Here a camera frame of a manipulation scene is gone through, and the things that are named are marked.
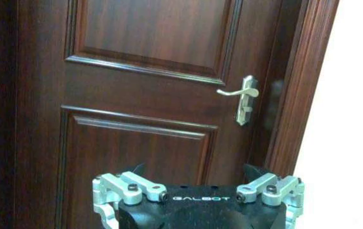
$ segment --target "white wall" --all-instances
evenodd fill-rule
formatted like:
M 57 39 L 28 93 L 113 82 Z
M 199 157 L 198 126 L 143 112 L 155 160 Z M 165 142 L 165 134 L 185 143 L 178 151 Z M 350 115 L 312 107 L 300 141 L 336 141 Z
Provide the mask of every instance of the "white wall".
M 296 175 L 298 229 L 363 229 L 363 0 L 341 0 Z

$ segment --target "lever handle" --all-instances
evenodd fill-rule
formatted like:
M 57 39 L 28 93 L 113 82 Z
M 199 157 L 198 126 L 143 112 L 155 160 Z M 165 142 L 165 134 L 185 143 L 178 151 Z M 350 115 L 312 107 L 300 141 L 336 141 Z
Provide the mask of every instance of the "lever handle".
M 237 113 L 237 122 L 241 125 L 245 125 L 250 121 L 250 118 L 252 118 L 254 98 L 260 96 L 256 78 L 252 75 L 249 75 L 245 78 L 243 87 L 239 91 L 225 92 L 223 90 L 219 89 L 217 92 L 225 96 L 241 95 L 238 113 Z
M 225 96 L 234 96 L 234 95 L 242 95 L 242 94 L 248 94 L 252 97 L 258 97 L 260 96 L 260 91 L 256 88 L 242 89 L 242 90 L 235 91 L 235 92 L 225 92 L 222 89 L 219 89 L 218 93 L 225 95 Z

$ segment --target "dark brown door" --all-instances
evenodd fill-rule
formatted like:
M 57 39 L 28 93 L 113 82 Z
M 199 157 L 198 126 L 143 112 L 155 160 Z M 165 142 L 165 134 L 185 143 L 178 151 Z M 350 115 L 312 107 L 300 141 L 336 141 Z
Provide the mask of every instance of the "dark brown door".
M 19 1 L 16 228 L 101 227 L 93 178 L 139 163 L 161 183 L 242 182 L 254 122 L 217 89 L 253 75 L 264 95 L 281 4 Z

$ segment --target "logo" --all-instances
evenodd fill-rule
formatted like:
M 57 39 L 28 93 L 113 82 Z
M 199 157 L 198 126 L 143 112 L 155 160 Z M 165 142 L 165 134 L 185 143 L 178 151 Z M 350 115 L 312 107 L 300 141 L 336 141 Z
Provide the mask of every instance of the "logo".
M 191 201 L 227 201 L 230 197 L 174 197 L 174 200 L 191 200 Z

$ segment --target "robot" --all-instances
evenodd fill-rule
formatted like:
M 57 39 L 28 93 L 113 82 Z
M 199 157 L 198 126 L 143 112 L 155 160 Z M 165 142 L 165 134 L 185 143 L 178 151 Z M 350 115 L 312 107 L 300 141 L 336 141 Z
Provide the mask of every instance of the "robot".
M 294 229 L 304 214 L 305 183 L 245 166 L 250 183 L 177 186 L 134 171 L 93 180 L 94 211 L 106 229 Z

